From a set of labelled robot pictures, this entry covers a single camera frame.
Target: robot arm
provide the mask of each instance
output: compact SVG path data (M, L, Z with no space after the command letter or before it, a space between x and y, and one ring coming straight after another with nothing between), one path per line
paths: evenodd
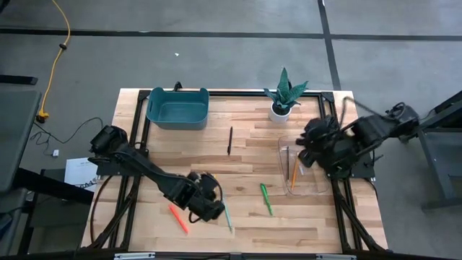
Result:
M210 173L199 174L191 171L187 177L166 173L128 144L123 129L105 126L90 143L90 152L96 155L89 159L92 163L118 163L122 168L148 177L157 184L165 198L183 210L189 208L197 215L199 218L194 222L215 220L225 209L221 201L221 187ZM217 200L214 192L217 186L220 200Z
M404 103L393 106L384 116L373 113L342 129L333 116L315 118L308 122L302 138L296 141L305 147L299 158L306 167L316 161L332 178L347 178L363 155L375 150L387 138L411 134L418 125L419 116Z

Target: black floor line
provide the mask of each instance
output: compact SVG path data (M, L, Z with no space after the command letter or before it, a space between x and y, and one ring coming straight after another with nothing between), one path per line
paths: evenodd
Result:
M407 40L407 41L462 41L462 35L350 35L330 34L332 40Z
M321 24L323 26L324 42L326 44L327 62L329 71L331 72L332 86L334 90L341 90L339 72L335 62L334 47L332 46L332 39L330 37L331 31L329 30L329 23L327 20L326 7L323 0L318 0L319 14L321 15Z
M67 30L12 29L0 28L0 34L16 35L67 35ZM182 37L182 38L281 38L281 39L323 39L322 33L279 33L279 32L147 32L117 30L71 30L73 36L105 37Z
M67 35L65 29L1 28L0 34L15 35ZM462 41L462 35L354 35L338 33L292 32L157 32L121 30L72 30L73 36L95 37L197 37L197 38L281 38L332 40L408 40L408 41Z

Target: yellow extension cord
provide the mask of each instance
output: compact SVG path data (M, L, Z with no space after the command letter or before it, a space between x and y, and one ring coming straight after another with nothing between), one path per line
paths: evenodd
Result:
M59 5L55 2L55 0L51 0L51 1L53 2L53 4L55 4L56 8L58 8L60 13L63 15L64 21L66 21L67 37L64 43L59 45L58 55L56 55L55 61L53 62L53 66L51 67L50 79L48 80L48 87L46 88L45 95L43 96L42 105L40 107L40 110L38 111L38 116L37 116L37 121L41 123L45 123L45 120L50 116L43 109L45 107L45 102L48 96L48 92L50 91L50 88L51 88L51 82L53 81L53 75L55 72L56 63L58 62L59 57L61 57L61 54L63 54L64 50L67 49L67 43L69 42L69 38L71 37L71 27L69 26L69 21L67 20L66 15L64 14L63 10L59 7Z

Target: snake plant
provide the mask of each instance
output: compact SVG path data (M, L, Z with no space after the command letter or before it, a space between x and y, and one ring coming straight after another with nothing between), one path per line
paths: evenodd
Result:
M270 92L267 88L264 88L264 92L273 100L273 111L280 115L287 115L295 104L300 105L296 99L298 99L303 92L306 90L308 81L292 87L289 77L287 76L286 68L282 69L281 78L277 85L276 94Z

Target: black pen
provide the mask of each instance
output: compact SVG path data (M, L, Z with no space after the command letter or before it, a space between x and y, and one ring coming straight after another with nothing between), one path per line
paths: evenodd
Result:
M230 129L230 143L228 144L228 155L231 153L231 142L232 142L232 126Z

